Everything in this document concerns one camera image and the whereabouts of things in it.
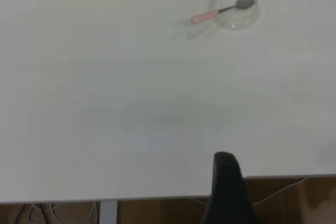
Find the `wooden floor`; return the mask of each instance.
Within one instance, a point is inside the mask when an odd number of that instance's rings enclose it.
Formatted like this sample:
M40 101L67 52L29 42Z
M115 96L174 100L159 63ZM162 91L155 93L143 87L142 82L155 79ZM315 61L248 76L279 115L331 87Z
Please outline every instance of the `wooden floor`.
M256 202L297 179L258 179L246 181L252 202ZM0 205L0 223L13 224L22 205ZM66 203L55 212L66 224L82 223L92 203ZM189 199L120 201L118 224L197 224L205 205ZM28 208L20 220L27 224ZM255 207L260 224L336 224L336 178L309 179ZM34 210L32 219L43 222Z

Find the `table top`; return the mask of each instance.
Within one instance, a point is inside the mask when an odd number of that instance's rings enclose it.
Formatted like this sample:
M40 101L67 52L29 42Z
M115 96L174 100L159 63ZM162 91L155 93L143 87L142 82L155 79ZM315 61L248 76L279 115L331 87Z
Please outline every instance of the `table top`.
M334 0L0 0L1 202L204 196L245 177L336 173Z

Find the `table leg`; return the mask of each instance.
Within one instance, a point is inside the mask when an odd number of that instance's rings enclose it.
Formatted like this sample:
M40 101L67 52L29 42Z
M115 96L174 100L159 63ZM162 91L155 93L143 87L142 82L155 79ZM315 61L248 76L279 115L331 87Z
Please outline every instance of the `table leg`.
M100 202L100 224L117 224L117 200L105 200Z

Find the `cable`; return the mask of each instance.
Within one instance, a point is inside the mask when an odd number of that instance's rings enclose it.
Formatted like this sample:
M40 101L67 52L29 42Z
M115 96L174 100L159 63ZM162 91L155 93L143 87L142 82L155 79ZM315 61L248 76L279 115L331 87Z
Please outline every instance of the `cable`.
M16 216L14 224L19 224L20 219L21 219L21 215L23 214L23 211L25 210L25 208L26 208L26 204L23 204L23 206L21 207L19 213Z
M32 207L35 208L36 210L41 210L37 205L38 205L38 204L32 204ZM58 204L56 204L56 205L54 205L54 206L53 206L53 209L58 208L60 205L62 205L61 202L58 203ZM45 212L48 212L48 211L50 211L50 210L51 210L50 208L48 208L48 209L44 209Z
M269 198L273 197L274 195L276 195L276 194L278 194L278 193L280 193L280 192L282 192L282 191L288 189L289 187L292 187L292 186L296 186L296 185L298 185L298 184L301 184L302 182L306 181L307 179L308 179L308 178L303 178L303 179L301 179L301 180L299 180L299 181L297 181L297 182L294 182L294 183L292 183L292 184L289 184L289 185L287 185L287 186L285 186L285 187L283 187L283 188L281 188L281 189L275 191L274 193L268 195L268 196L265 197L264 199L261 199L261 200L259 200L259 201L257 201L257 202L254 202L252 205L253 205L253 206L256 206L256 205L258 205L258 204L261 204L261 203L263 203L264 201L268 200ZM189 198L189 199L192 200L192 201L194 201L194 202L197 202L197 203L199 203L199 204L202 204L202 205L206 205L206 206L208 205L206 202L203 202L203 201L200 201L200 200L197 200L197 199L193 199L193 198Z
M52 208L52 203L49 204L49 208L51 209L50 210L50 213L51 215L53 216L53 218L58 222L58 224L66 224L64 222L62 222L55 214L53 208ZM85 219L85 221L83 221L81 224L86 224L88 222L88 220L91 218L92 216L92 213L93 211L95 210L95 215L96 215L96 218L95 218L95 224L98 223L98 211L97 211L97 202L94 202L92 204L92 208L91 208L91 211L89 213L89 216Z
M203 202L203 201L200 201L200 200L198 200L198 199L193 199L193 198L189 198L189 200L192 200L192 201L194 201L194 202L196 202L196 203L199 203L199 204L202 204L202 205L208 205L208 203L207 202Z
M29 222L29 224L43 224L43 223L41 223L41 222L36 222L36 221L33 221L31 218L31 216L32 216L32 212L34 211L34 209L36 209L36 210L39 210L39 211L41 211L41 209L38 207L38 205L37 204L30 204L31 205L31 207L30 207L30 209L29 209L29 211L28 211L28 214L27 214L27 221ZM58 208L60 205L62 205L62 203L60 202L60 203L58 203L58 204L56 204L56 205L54 205L53 207L52 207L52 209L54 210L54 209L56 209L56 208ZM50 211L50 208L48 208L48 209L45 209L44 210L45 212L48 212L48 211Z
M43 215L43 218L44 218L46 224L50 224L50 222L49 222L49 220L48 220L48 216L47 216L46 212L44 211L44 208L43 208L42 204L39 203L38 206L39 206L40 209L41 209L41 212L42 212L42 215Z
M254 202L254 203L253 203L253 206L256 206L256 205L258 205L258 204L261 204L261 203L263 203L264 201L268 200L269 198L273 197L275 194L278 194L278 193L280 193L280 192L282 192L282 191L288 189L289 187L296 186L296 185L298 185L298 184L300 184L300 183L306 181L307 179L308 179L308 178L303 178L302 180L299 180L299 181L297 181L297 182L295 182L295 183L289 184L289 185L283 187L282 189L277 190L277 191L275 191L274 193L268 195L266 198L261 199L261 200L259 200L259 201L257 201L257 202Z

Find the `glass bowl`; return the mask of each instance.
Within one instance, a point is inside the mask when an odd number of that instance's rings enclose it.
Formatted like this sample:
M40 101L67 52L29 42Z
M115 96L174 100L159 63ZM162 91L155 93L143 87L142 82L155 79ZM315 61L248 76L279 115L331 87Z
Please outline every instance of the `glass bowl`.
M214 0L215 10L236 5L237 0ZM230 30L243 30L250 27L259 16L258 1L255 0L253 6L247 9L234 8L219 14L215 21Z

